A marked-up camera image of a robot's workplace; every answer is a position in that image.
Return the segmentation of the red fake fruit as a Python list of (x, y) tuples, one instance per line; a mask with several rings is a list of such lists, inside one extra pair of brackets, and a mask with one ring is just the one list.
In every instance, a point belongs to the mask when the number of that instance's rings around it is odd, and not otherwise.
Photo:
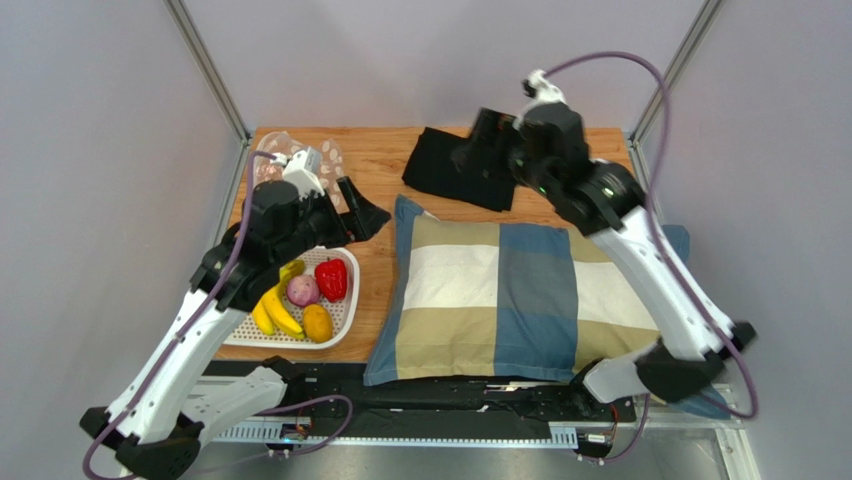
[(348, 270), (341, 259), (329, 259), (314, 269), (314, 278), (321, 294), (330, 302), (345, 299), (348, 291)]

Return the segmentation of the purple fake onion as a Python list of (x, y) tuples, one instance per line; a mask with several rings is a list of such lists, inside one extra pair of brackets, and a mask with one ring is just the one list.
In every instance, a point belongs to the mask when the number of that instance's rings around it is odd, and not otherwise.
[(293, 305), (307, 307), (319, 302), (320, 289), (313, 276), (302, 274), (293, 277), (287, 283), (286, 296)]

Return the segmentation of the orange fake mango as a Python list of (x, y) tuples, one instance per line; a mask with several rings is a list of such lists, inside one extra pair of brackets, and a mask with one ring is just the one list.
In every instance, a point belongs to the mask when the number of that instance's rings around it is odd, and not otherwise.
[(312, 342), (325, 343), (333, 338), (333, 319), (322, 305), (307, 305), (303, 309), (302, 321), (305, 335)]

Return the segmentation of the clear zip top bag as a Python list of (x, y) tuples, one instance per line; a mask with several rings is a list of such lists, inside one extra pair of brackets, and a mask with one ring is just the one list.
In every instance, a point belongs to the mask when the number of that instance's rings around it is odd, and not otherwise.
[(343, 150), (336, 141), (309, 145), (293, 139), (286, 131), (275, 131), (260, 137), (257, 150), (272, 158), (259, 156), (254, 161), (255, 185), (266, 181), (290, 181), (301, 198), (308, 193), (324, 191), (338, 213), (348, 210), (337, 184), (345, 171)]

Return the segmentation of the yellow fake bananas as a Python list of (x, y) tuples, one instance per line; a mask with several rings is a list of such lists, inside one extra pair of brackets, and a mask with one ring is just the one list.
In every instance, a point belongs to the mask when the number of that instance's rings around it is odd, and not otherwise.
[(303, 327), (294, 319), (283, 304), (288, 282), (305, 272), (305, 263), (297, 259), (279, 270), (278, 283), (268, 290), (251, 312), (256, 327), (266, 336), (274, 336), (277, 331), (296, 340), (306, 338)]

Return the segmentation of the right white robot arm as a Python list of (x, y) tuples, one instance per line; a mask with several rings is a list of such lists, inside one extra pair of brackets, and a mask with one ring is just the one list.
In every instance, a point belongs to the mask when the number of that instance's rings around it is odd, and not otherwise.
[(524, 116), (482, 108), (451, 159), (462, 172), (546, 198), (615, 264), (650, 313), (658, 340), (582, 373), (599, 402), (640, 393), (681, 402), (701, 396), (726, 360), (743, 362), (755, 328), (707, 297), (645, 208), (646, 193), (633, 174), (591, 157), (582, 118), (566, 104), (539, 105)]

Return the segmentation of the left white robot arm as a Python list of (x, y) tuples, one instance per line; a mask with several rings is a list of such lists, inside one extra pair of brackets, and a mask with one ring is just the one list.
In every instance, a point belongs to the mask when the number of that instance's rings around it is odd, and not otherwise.
[(370, 240), (390, 221), (350, 179), (338, 186), (343, 213), (320, 188), (249, 184), (241, 220), (204, 255), (139, 374), (111, 404), (84, 413), (81, 428), (95, 447), (113, 451), (129, 478), (177, 479), (214, 437), (281, 404), (296, 372), (277, 356), (214, 394), (195, 399), (191, 391), (224, 341), (277, 286), (284, 265), (317, 247)]

